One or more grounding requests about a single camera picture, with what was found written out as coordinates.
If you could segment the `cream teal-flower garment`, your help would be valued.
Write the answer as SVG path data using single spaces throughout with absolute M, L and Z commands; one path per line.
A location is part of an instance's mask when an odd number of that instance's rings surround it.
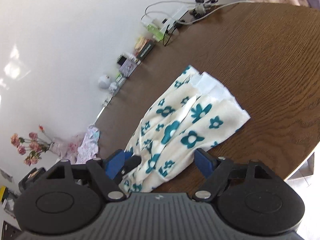
M 187 168 L 197 148 L 214 148 L 249 119 L 219 80 L 187 66 L 152 104 L 129 140 L 126 150 L 141 162 L 123 176 L 120 188 L 125 193 L 151 192 Z

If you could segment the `pink floral white garment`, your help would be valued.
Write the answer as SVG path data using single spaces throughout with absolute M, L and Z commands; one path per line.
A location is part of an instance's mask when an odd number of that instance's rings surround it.
M 88 160 L 94 159 L 99 153 L 98 141 L 100 137 L 100 130 L 94 126 L 88 126 L 84 139 L 78 147 L 78 155 L 76 164 L 85 164 Z

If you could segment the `red-printed clear plastic bag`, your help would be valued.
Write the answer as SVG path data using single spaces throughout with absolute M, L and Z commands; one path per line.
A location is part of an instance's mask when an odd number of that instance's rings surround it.
M 85 134 L 83 132 L 78 133 L 66 141 L 67 151 L 65 155 L 65 159 L 68 159 L 71 164 L 75 164 L 78 158 L 78 148 L 81 146 Z

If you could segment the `pink patterned vase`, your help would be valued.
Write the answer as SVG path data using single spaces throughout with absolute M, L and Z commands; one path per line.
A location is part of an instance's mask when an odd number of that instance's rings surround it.
M 68 151 L 68 144 L 60 138 L 54 138 L 49 147 L 49 151 L 57 155 L 60 159 L 65 159 Z

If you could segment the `white power strip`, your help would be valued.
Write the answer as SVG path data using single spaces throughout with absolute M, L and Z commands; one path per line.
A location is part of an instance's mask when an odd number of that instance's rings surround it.
M 111 102 L 112 98 L 113 98 L 112 95 L 107 95 L 102 103 L 102 107 L 107 107 L 108 104 Z

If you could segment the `pink dried flower bouquet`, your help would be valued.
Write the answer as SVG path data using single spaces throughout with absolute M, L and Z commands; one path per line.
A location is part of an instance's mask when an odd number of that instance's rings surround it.
M 39 133 L 30 132 L 27 137 L 14 133 L 10 137 L 10 143 L 19 155 L 25 156 L 24 164 L 31 166 L 37 164 L 42 159 L 42 154 L 50 150 L 53 139 L 46 134 L 44 127 L 39 125 Z

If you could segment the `green white small box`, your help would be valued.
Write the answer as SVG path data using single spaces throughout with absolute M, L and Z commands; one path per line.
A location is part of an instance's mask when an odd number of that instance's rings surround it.
M 121 87 L 125 81 L 126 81 L 126 77 L 121 72 L 119 72 L 115 80 L 117 86 Z

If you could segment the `white round robot figure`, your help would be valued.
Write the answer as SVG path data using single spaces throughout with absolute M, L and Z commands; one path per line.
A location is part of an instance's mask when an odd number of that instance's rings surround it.
M 111 78 L 107 75 L 102 75 L 98 79 L 98 87 L 102 90 L 108 90 L 109 93 L 114 94 L 117 89 L 117 83 L 115 81 L 112 81 Z

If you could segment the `grey patterned tin box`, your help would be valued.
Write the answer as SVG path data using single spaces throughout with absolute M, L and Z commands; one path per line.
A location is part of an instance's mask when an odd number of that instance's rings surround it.
M 131 60 L 126 60 L 119 68 L 119 71 L 125 78 L 128 78 L 137 66 L 138 64 L 136 64 L 135 62 L 132 62 Z

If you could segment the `black small device on tin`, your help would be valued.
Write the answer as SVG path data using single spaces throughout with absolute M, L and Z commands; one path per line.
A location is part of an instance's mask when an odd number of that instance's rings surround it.
M 127 60 L 127 56 L 126 55 L 120 55 L 120 57 L 118 57 L 118 59 L 117 59 L 117 64 L 122 66 L 125 63 L 126 60 Z

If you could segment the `black label box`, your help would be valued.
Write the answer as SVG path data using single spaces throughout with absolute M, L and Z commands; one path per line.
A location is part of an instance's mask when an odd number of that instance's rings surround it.
M 143 61 L 148 54 L 150 53 L 150 51 L 153 50 L 155 44 L 153 42 L 148 42 L 142 49 L 141 51 L 137 54 L 136 58 L 139 59 L 140 61 Z

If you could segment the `yellow pink stacked pads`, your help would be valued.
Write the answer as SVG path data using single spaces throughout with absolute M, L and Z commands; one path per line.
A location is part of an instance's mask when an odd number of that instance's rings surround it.
M 135 51 L 140 51 L 147 43 L 149 42 L 149 39 L 144 37 L 144 36 L 140 36 L 135 44 Z

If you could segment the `green liquid bottle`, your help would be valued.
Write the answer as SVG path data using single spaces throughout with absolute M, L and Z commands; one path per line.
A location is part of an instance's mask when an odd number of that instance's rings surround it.
M 150 32 L 157 42 L 162 41 L 164 34 L 153 24 L 148 24 L 146 27 L 147 31 Z

